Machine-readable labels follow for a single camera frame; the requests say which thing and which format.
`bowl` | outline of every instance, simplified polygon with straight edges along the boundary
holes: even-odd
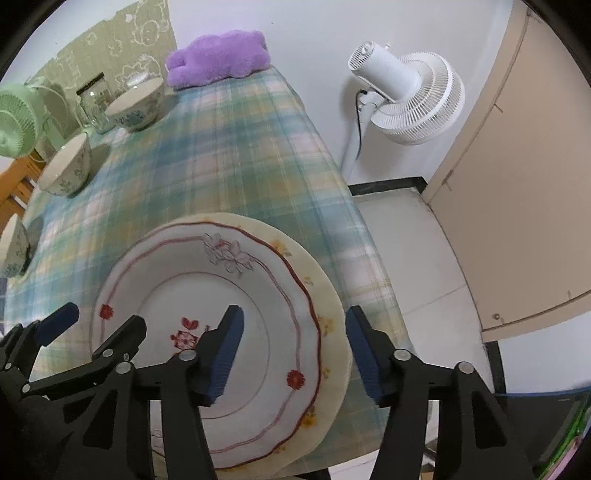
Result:
[[[135,132],[156,120],[163,98],[164,79],[154,78],[117,98],[107,107],[105,115],[128,132]]]
[[[47,164],[39,188],[60,197],[76,193],[88,178],[91,156],[88,134],[76,135]]]
[[[18,275],[27,261],[28,249],[27,231],[15,213],[0,236],[0,275],[6,278]]]

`chair backrest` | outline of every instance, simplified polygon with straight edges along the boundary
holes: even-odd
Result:
[[[25,205],[29,203],[33,193],[30,180],[37,182],[44,167],[35,158],[40,160],[36,152],[28,157],[17,158],[0,174],[0,232],[12,215],[17,213],[22,217],[25,213],[25,209],[15,198],[19,198]]]

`checkered tablecloth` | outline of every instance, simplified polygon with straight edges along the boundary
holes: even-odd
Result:
[[[392,285],[347,185],[301,100],[275,70],[166,97],[163,118],[129,134],[91,139],[93,168],[72,198],[35,191],[24,223],[34,255],[9,281],[5,328],[68,301],[80,320],[35,366],[37,377],[89,360],[89,320],[102,282],[126,249],[156,226],[200,212],[266,222],[302,244],[343,302],[410,348]],[[354,369],[322,444],[277,476],[318,470],[379,447],[387,411]]]

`door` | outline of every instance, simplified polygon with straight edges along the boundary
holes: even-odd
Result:
[[[485,330],[591,291],[590,183],[591,89],[531,19],[495,107],[430,202]]]

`purple plush toy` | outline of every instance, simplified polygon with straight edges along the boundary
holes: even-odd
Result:
[[[175,90],[208,85],[227,77],[244,78],[270,65],[262,32],[243,30],[204,35],[166,59],[168,84]]]

